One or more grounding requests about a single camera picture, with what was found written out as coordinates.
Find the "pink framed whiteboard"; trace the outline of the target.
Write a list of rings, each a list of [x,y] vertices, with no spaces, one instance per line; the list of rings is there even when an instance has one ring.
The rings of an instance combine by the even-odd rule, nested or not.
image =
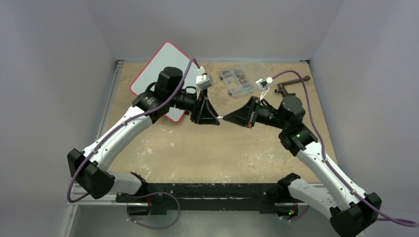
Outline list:
[[[165,42],[152,59],[147,63],[144,69],[138,74],[133,83],[130,85],[130,91],[138,95],[146,90],[146,87],[152,82],[157,81],[158,74],[165,67],[176,67],[185,71],[190,58],[178,49],[177,46],[171,42]],[[198,67],[192,63],[188,75],[185,79],[184,86],[195,86]],[[170,111],[165,115],[166,118],[173,122],[180,122],[184,116],[184,111],[170,108]]]

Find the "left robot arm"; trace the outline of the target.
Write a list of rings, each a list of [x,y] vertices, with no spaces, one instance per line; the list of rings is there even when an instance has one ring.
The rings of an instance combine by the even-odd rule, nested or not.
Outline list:
[[[219,115],[208,98],[208,88],[213,79],[203,67],[198,69],[195,86],[184,86],[187,72],[176,67],[166,67],[160,71],[156,82],[150,83],[146,90],[135,98],[124,116],[115,123],[103,136],[81,151],[76,148],[69,151],[67,161],[72,183],[78,183],[86,194],[70,203],[80,201],[86,196],[100,199],[108,193],[128,194],[135,202],[147,197],[146,181],[135,172],[112,173],[110,165],[118,154],[161,117],[170,108],[190,113],[194,124],[219,125]]]

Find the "clear plastic screw box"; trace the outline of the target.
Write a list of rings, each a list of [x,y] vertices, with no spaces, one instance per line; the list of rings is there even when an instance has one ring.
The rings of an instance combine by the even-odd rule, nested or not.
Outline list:
[[[234,98],[262,92],[256,81],[271,75],[262,62],[240,62],[219,69],[219,77],[225,82],[228,93]]]

